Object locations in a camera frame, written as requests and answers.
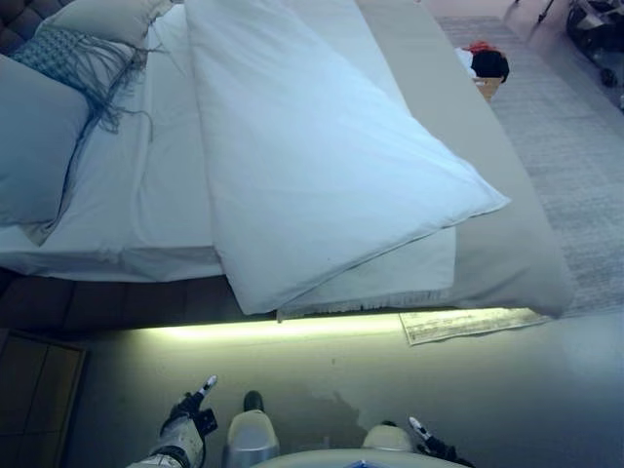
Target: wooden panel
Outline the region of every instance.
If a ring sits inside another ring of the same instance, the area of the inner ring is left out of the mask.
[[[131,284],[126,295],[124,324],[130,327],[178,324],[184,317],[185,297],[183,281]]]
[[[21,438],[18,468],[56,468],[59,433],[26,434]]]
[[[0,327],[57,330],[62,327],[72,291],[71,281],[18,278],[0,296]]]
[[[44,343],[7,338],[0,356],[0,436],[19,434],[25,428],[47,349]]]
[[[186,323],[239,322],[245,317],[224,276],[186,282]]]
[[[0,268],[0,295],[9,287],[11,282],[18,277],[17,273],[13,271]]]
[[[2,462],[0,466],[15,467],[18,465],[21,436],[0,436],[0,453]]]
[[[4,343],[9,337],[8,329],[0,329],[0,353],[2,353],[2,348],[4,348]]]
[[[126,288],[125,283],[76,283],[63,328],[73,331],[118,328]]]
[[[27,433],[62,429],[79,361],[78,351],[50,346],[32,399]]]

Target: fringed cushion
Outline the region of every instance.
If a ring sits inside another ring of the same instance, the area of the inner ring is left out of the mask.
[[[45,24],[11,58],[82,93],[90,120],[101,119],[111,132],[122,112],[112,105],[117,85],[145,61],[144,53],[130,46]]]

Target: white pillow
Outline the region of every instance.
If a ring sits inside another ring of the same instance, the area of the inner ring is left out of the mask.
[[[172,5],[170,0],[74,0],[44,23],[141,48],[149,24]]]
[[[0,55],[0,224],[57,217],[88,117],[80,93]]]
[[[214,243],[246,314],[508,199],[279,0],[188,0]]]

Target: white bed sheet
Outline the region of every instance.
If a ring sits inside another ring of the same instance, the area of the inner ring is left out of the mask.
[[[42,247],[0,228],[0,265],[24,274],[87,281],[172,281],[221,274],[188,66],[185,16],[174,7],[150,28],[152,53],[117,103],[118,135],[95,128],[79,156],[71,202]]]

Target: gray floor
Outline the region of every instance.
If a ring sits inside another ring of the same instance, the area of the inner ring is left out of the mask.
[[[533,28],[544,3],[430,0],[430,8],[504,17],[622,135],[624,117],[596,69],[563,34],[567,1]],[[84,340],[90,361],[65,466],[123,467],[141,458],[171,403],[210,372],[220,377],[212,403],[221,423],[209,438],[211,467],[252,387],[265,394],[285,451],[354,447],[374,423],[413,413],[480,468],[624,466],[623,314],[413,348],[395,315],[334,320]]]

